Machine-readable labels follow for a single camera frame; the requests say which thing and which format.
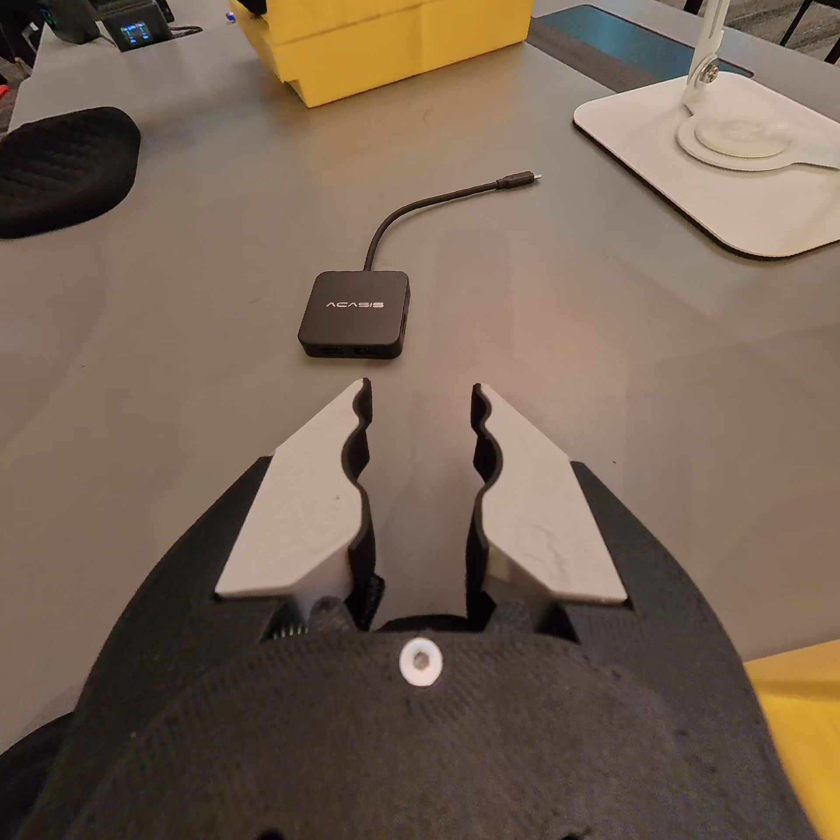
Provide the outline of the black device with digital display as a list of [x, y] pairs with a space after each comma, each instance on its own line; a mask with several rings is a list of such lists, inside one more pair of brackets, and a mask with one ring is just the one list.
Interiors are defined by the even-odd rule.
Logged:
[[121, 52], [141, 49], [175, 38], [165, 19], [152, 15], [149, 8], [104, 17], [101, 22], [111, 41]]

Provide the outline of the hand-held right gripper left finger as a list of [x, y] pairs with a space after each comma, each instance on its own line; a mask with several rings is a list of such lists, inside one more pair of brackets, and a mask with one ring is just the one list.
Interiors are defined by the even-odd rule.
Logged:
[[369, 627], [382, 601], [371, 506], [359, 477], [370, 460], [371, 381], [354, 381], [280, 444], [228, 555], [215, 594], [290, 597], [309, 617], [343, 602]]

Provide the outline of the dark electronic device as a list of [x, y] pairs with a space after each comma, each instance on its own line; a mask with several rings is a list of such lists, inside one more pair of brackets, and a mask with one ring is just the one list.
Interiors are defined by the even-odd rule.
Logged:
[[35, 1], [35, 5], [54, 35], [68, 44], [85, 45], [101, 36], [89, 1]]

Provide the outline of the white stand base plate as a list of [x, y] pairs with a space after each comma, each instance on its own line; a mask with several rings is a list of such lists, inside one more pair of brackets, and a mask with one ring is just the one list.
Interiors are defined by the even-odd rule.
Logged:
[[838, 122], [720, 71], [728, 7], [708, 3], [685, 77], [588, 101], [574, 125], [737, 253], [836, 244]]

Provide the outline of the black square usb hub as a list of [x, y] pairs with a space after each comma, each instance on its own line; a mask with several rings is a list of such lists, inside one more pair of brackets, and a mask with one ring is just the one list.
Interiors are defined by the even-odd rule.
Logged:
[[322, 359], [392, 360], [402, 354], [411, 288], [399, 270], [328, 270], [317, 275], [298, 331]]

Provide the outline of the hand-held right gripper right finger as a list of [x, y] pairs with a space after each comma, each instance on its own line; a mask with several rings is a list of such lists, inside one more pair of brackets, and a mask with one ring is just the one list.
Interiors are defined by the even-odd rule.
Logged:
[[569, 456], [486, 383], [470, 398], [476, 494], [467, 604], [624, 604], [627, 590]]

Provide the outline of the black textured wrist rest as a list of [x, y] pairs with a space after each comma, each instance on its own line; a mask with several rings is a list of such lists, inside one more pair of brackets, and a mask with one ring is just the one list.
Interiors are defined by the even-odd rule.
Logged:
[[1, 142], [1, 239], [104, 215], [130, 193], [141, 131], [124, 111], [84, 109], [27, 122]]

